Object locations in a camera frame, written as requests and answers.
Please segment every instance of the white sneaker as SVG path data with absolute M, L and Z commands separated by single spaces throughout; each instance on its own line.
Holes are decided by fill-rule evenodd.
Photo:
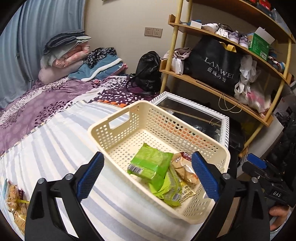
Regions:
M 219 29 L 219 26 L 216 23 L 207 23 L 202 25 L 202 29 L 211 33 L 215 33 Z

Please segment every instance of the curtain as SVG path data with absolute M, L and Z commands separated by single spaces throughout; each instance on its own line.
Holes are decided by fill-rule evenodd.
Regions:
M 38 78 L 46 42 L 83 29 L 85 0 L 27 0 L 0 36 L 0 107 L 24 94 Z

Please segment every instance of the black backpack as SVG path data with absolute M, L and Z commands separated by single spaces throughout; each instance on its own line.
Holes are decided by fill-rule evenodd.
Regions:
M 138 63 L 135 77 L 131 78 L 127 83 L 131 83 L 132 87 L 140 87 L 142 95 L 153 95 L 160 91 L 161 88 L 161 72 L 159 72 L 160 57 L 155 51 L 144 54 Z

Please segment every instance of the striped bed sheet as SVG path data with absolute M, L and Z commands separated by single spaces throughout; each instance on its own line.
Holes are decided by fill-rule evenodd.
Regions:
M 59 180 L 74 173 L 97 152 L 87 129 L 119 108 L 104 103 L 79 101 L 57 113 L 0 158 L 0 209 L 24 240 L 3 198 L 6 178 L 25 191 L 30 199 L 36 182 L 44 177 Z M 118 123 L 127 120 L 122 116 Z M 200 225 L 190 225 L 162 213 L 131 189 L 111 170 L 107 162 L 89 197 L 81 202 L 89 219 L 106 241 L 191 240 Z M 67 231 L 77 236 L 61 199 L 58 206 Z

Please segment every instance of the metal screw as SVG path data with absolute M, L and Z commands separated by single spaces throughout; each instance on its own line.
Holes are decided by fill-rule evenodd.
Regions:
M 39 184 L 42 184 L 42 183 L 44 183 L 44 181 L 45 181 L 45 178 L 40 178 L 40 179 L 38 180 L 38 183 L 39 183 Z
M 228 173 L 223 173 L 222 177 L 226 180 L 230 179 L 230 175 Z
M 66 180 L 71 180 L 72 178 L 73 178 L 73 174 L 72 173 L 69 173 L 69 174 L 67 174 L 66 176 L 65 176 L 65 179 Z
M 252 177 L 251 180 L 252 180 L 253 183 L 257 183 L 258 182 L 258 179 L 255 178 L 255 177 Z

